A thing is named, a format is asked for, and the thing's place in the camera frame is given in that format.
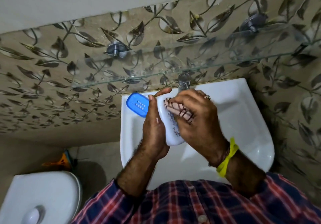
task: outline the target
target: glass shelf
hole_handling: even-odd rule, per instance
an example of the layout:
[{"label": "glass shelf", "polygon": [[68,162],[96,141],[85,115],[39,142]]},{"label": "glass shelf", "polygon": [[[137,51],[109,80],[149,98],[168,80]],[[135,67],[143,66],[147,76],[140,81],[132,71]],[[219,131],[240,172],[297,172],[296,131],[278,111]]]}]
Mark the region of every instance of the glass shelf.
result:
[{"label": "glass shelf", "polygon": [[302,37],[288,24],[273,24],[229,35],[192,37],[185,42],[162,42],[165,46],[148,47],[119,53],[117,59],[98,55],[77,61],[79,72],[72,87],[122,81],[139,83],[154,75],[199,71],[225,64],[239,64],[262,58],[290,55],[301,45]]}]

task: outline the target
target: shirt button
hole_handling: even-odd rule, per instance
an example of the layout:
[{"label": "shirt button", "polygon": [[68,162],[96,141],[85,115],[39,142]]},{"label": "shirt button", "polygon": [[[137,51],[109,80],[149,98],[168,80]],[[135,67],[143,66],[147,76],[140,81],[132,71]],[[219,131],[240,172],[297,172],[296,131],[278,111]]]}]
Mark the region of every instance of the shirt button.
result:
[{"label": "shirt button", "polygon": [[200,215],[197,219],[199,223],[204,223],[207,221],[206,215]]}]

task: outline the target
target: white bottle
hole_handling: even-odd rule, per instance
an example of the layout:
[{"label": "white bottle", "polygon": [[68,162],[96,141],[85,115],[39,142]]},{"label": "white bottle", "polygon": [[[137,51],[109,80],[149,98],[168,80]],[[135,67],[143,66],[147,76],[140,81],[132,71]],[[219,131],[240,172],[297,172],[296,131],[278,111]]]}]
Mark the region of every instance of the white bottle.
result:
[{"label": "white bottle", "polygon": [[168,97],[174,97],[176,94],[177,92],[170,92],[156,98],[159,116],[166,129],[166,143],[169,146],[175,146],[184,143],[183,138],[180,136],[179,127],[174,119],[174,115],[164,106],[164,100]]}]

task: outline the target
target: plaid shirt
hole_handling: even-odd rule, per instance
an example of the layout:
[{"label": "plaid shirt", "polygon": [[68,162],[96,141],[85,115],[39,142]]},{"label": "plaid shirt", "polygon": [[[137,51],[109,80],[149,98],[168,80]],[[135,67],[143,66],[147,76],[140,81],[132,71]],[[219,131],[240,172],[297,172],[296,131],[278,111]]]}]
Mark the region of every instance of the plaid shirt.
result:
[{"label": "plaid shirt", "polygon": [[321,223],[321,210],[282,175],[267,173],[260,188],[248,199],[223,183],[182,180],[164,183],[137,201],[112,180],[72,224]]}]

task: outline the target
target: floor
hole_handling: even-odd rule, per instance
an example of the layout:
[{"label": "floor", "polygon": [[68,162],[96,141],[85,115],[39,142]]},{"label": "floor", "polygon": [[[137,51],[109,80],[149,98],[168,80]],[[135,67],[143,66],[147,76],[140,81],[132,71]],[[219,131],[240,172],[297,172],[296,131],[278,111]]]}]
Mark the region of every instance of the floor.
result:
[{"label": "floor", "polygon": [[74,174],[82,183],[82,205],[103,189],[122,170],[120,142],[72,147],[69,153],[78,160]]}]

